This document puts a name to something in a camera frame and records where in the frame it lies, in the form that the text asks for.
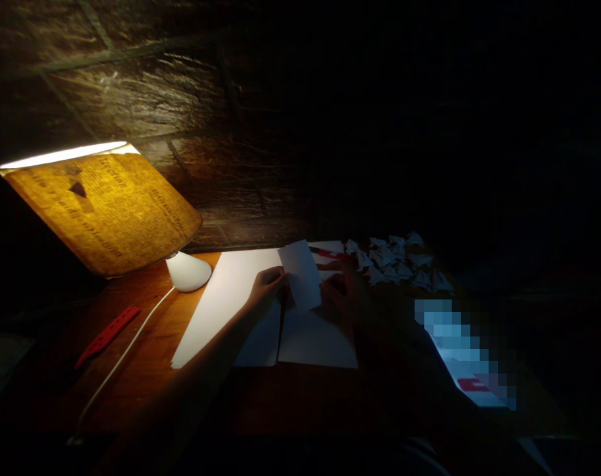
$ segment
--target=lamp light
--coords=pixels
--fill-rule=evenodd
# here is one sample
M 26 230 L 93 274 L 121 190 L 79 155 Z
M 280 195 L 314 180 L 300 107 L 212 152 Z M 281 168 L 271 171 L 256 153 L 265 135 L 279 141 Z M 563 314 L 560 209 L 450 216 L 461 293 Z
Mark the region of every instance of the lamp light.
M 179 252 L 201 215 L 126 142 L 30 157 L 0 174 L 95 274 L 114 278 L 165 258 L 180 291 L 210 278 L 207 262 Z

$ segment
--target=person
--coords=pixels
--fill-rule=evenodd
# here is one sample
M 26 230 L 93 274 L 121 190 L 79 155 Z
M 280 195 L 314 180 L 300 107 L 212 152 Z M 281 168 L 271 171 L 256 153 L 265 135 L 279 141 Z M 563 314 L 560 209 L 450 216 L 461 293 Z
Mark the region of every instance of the person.
M 544 475 L 511 434 L 486 419 L 440 366 L 433 344 L 414 319 L 389 324 L 378 315 L 363 277 L 349 263 L 321 284 L 323 297 L 368 337 L 395 382 L 415 403 L 413 417 L 451 474 Z M 254 326 L 285 288 L 281 266 L 255 278 L 244 306 L 117 437 L 93 474 L 164 474 L 178 460 L 210 408 Z

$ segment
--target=dark wall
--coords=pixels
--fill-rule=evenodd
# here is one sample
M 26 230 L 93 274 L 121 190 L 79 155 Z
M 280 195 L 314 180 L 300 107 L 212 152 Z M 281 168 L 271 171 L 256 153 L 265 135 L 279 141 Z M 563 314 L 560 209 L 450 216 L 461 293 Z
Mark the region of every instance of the dark wall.
M 188 251 L 415 228 L 465 268 L 600 66 L 562 3 L 5 0 L 0 163 L 127 139 L 204 216 Z

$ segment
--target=wooden desk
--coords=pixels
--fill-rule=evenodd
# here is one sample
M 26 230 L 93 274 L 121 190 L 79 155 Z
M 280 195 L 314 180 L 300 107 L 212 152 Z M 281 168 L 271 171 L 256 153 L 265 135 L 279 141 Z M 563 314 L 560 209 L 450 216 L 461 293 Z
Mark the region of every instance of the wooden desk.
M 219 256 L 220 253 L 197 255 L 212 267 Z M 90 306 L 69 316 L 60 332 L 42 339 L 32 349 L 0 397 L 0 427 L 10 431 L 72 433 L 95 389 L 147 314 L 170 288 L 163 262 L 113 280 Z M 177 372 L 171 368 L 171 358 L 204 289 L 188 294 L 173 292 L 164 301 L 93 404 L 82 425 L 83 432 L 121 430 Z M 413 292 L 419 292 L 416 288 L 394 285 L 376 286 L 373 290 L 376 299 L 384 303 L 395 303 L 405 296 L 411 299 Z M 141 313 L 90 363 L 74 386 L 56 391 L 62 362 L 84 351 L 129 305 L 140 307 Z M 409 415 L 412 405 L 395 398 L 390 383 L 381 382 L 381 375 L 378 383 L 378 374 L 367 365 L 364 342 L 358 337 L 359 370 L 283 362 L 273 368 L 233 369 L 201 431 L 421 435 Z M 488 413 L 521 434 L 570 433 L 562 414 L 539 383 L 534 380 L 532 385 L 536 400 L 532 411 L 523 415 L 507 410 Z

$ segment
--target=lamp cord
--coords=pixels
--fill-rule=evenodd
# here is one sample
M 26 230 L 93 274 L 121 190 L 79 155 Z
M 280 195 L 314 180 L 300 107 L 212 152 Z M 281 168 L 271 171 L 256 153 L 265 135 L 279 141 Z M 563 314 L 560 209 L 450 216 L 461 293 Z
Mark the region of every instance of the lamp cord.
M 78 445 L 81 445 L 83 443 L 82 439 L 79 437 L 79 434 L 80 434 L 80 425 L 82 424 L 82 420 L 84 419 L 84 417 L 86 416 L 87 412 L 89 411 L 89 408 L 91 408 L 91 405 L 93 404 L 93 401 L 95 401 L 95 399 L 97 398 L 97 396 L 100 394 L 100 392 L 102 391 L 102 388 L 104 388 L 104 386 L 108 382 L 108 379 L 110 379 L 111 376 L 115 373 L 115 371 L 117 370 L 117 367 L 120 366 L 120 364 L 124 360 L 124 357 L 126 357 L 126 355 L 127 355 L 128 351 L 130 350 L 130 348 L 133 347 L 133 344 L 135 343 L 135 341 L 137 340 L 137 338 L 140 336 L 141 331 L 146 326 L 146 323 L 148 322 L 148 319 L 150 319 L 150 317 L 154 314 L 154 312 L 161 305 L 161 303 L 163 303 L 164 299 L 166 299 L 168 297 L 168 295 L 172 291 L 174 291 L 174 290 L 175 290 L 175 288 L 171 288 L 170 291 L 168 291 L 166 293 L 166 295 L 159 300 L 159 302 L 157 303 L 157 305 L 155 307 L 153 307 L 153 310 L 150 311 L 150 314 L 148 314 L 148 316 L 146 316 L 146 319 L 141 324 L 139 330 L 137 331 L 137 334 L 135 334 L 135 337 L 133 337 L 133 340 L 130 341 L 130 344 L 128 345 L 128 347 L 126 347 L 126 350 L 124 351 L 124 353 L 122 354 L 122 356 L 120 357 L 120 359 L 117 361 L 117 364 L 115 364 L 115 367 L 113 367 L 113 369 L 110 371 L 110 373 L 106 376 L 106 378 L 104 379 L 104 381 L 102 382 L 102 384 L 98 387 L 98 389 L 95 391 L 95 393 L 91 397 L 91 400 L 89 400 L 89 402 L 87 403 L 87 406 L 84 407 L 84 410 L 82 410 L 82 413 L 80 414 L 80 418 L 78 418 L 78 420 L 77 420 L 77 426 L 75 427 L 75 433 L 73 434 L 73 436 L 71 438 L 69 438 L 69 440 L 67 441 L 67 445 L 69 445 L 69 446 L 78 446 Z

